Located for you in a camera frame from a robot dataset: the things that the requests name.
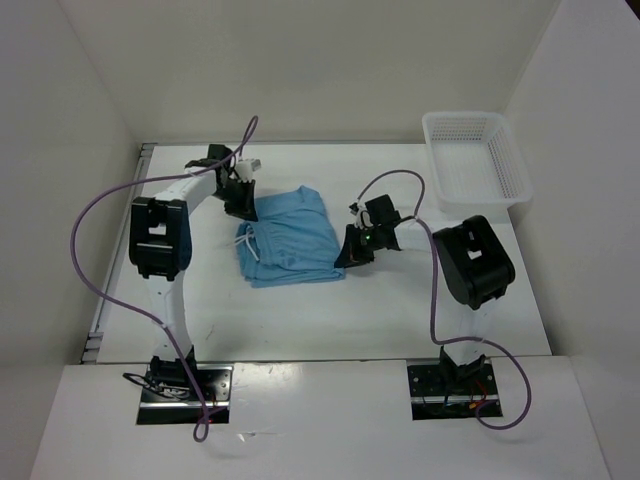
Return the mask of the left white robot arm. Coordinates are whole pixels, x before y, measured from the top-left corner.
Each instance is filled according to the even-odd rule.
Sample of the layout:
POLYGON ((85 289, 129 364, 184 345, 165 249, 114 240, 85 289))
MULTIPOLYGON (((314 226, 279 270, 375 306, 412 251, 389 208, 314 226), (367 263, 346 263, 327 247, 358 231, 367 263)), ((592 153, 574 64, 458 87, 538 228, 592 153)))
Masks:
POLYGON ((211 144, 207 155, 188 162, 165 190, 132 201, 129 259, 145 281, 161 329, 143 385, 160 396, 185 400, 200 387, 184 302, 184 277, 193 257, 190 215, 214 197, 227 215, 256 221, 254 174, 260 168, 256 158, 211 144))

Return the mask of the light blue shorts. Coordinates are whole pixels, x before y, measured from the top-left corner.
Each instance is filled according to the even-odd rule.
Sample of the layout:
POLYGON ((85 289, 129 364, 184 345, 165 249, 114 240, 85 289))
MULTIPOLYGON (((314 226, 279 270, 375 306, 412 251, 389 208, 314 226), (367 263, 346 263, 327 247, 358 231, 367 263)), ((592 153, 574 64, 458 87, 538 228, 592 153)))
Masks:
POLYGON ((241 275, 253 288, 340 281, 341 247, 325 204, 301 186, 255 200, 258 220, 238 227, 234 246, 241 275))

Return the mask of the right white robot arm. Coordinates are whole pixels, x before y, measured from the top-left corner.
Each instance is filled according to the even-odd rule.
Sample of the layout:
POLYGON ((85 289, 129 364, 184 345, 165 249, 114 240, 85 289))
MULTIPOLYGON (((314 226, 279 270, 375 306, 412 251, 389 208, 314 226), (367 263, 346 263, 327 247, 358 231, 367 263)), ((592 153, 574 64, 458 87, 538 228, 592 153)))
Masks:
POLYGON ((344 243, 334 262, 352 268, 374 261, 377 250, 422 251, 433 254, 432 265, 458 304, 458 331, 454 342, 440 346, 438 378, 447 394, 459 395, 484 366, 484 341, 493 310, 515 280, 515 267, 488 220, 472 216, 432 234, 423 222, 402 217, 389 195, 350 206, 355 222, 346 226, 344 243))

